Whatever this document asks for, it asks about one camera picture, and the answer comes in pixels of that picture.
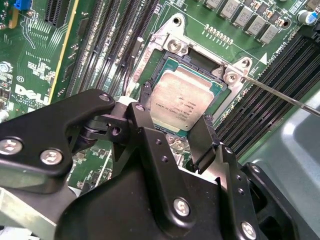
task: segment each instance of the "gray metal panel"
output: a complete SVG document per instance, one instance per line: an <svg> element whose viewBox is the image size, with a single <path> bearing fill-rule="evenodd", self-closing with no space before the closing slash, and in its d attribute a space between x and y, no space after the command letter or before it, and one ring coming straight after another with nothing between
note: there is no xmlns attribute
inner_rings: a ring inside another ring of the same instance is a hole
<svg viewBox="0 0 320 240"><path fill-rule="evenodd" d="M320 110L320 91L306 104ZM320 118L297 110L246 162L265 171L320 237Z"/></svg>

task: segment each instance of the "blue connector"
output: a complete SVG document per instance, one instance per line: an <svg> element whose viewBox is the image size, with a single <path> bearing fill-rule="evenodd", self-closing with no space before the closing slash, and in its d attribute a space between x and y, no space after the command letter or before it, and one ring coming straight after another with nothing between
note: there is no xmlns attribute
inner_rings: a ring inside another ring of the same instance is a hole
<svg viewBox="0 0 320 240"><path fill-rule="evenodd" d="M32 0L16 0L14 7L20 11L29 10Z"/></svg>

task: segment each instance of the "black plastic bracket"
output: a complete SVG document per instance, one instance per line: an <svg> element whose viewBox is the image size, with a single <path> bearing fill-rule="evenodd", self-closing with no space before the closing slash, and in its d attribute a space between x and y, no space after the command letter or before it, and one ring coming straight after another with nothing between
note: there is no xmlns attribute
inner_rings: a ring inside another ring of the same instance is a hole
<svg viewBox="0 0 320 240"><path fill-rule="evenodd" d="M0 141L22 143L16 154L0 154L1 187L43 194L58 191L72 167L72 149L80 126L94 116L109 113L114 106L112 97L91 89L1 123ZM45 150L57 150L62 161L45 164L40 159Z"/></svg>

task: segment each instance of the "capacitor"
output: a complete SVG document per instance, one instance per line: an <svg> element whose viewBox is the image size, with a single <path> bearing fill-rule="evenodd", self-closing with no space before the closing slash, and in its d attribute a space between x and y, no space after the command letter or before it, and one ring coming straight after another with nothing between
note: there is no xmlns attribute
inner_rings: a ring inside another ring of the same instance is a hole
<svg viewBox="0 0 320 240"><path fill-rule="evenodd" d="M313 25L317 21L318 14L315 11L301 10L297 14L297 20L304 25Z"/></svg>
<svg viewBox="0 0 320 240"><path fill-rule="evenodd" d="M0 110L0 123L3 123L9 118L9 113L6 110Z"/></svg>

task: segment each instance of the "white arrow marking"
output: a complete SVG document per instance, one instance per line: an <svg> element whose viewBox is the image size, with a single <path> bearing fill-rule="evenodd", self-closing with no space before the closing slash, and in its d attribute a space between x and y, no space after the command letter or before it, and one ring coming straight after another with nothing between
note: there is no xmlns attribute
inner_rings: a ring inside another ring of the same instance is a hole
<svg viewBox="0 0 320 240"><path fill-rule="evenodd" d="M262 62L264 65L267 65L267 53L265 53L262 58L260 59L260 62Z"/></svg>

